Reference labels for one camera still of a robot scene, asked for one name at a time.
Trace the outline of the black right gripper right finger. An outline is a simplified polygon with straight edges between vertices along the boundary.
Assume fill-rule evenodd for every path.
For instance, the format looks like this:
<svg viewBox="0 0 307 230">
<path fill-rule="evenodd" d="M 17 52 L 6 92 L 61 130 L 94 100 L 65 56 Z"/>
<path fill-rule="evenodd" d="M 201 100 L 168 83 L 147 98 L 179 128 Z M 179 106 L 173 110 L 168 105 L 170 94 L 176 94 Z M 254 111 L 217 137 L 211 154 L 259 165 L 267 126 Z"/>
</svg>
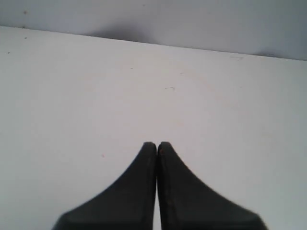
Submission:
<svg viewBox="0 0 307 230">
<path fill-rule="evenodd" d="M 169 142 L 157 153 L 157 188 L 164 230 L 265 230 L 260 216 L 202 182 Z"/>
</svg>

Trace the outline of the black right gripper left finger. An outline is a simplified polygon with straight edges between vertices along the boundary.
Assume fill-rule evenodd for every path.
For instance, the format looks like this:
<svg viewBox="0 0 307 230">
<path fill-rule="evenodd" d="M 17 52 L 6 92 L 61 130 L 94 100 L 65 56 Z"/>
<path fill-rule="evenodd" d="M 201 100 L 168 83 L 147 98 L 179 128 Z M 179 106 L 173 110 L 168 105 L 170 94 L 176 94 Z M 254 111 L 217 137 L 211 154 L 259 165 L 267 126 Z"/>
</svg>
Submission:
<svg viewBox="0 0 307 230">
<path fill-rule="evenodd" d="M 145 142 L 106 190 L 60 216 L 55 230 L 151 230 L 156 193 L 156 145 Z"/>
</svg>

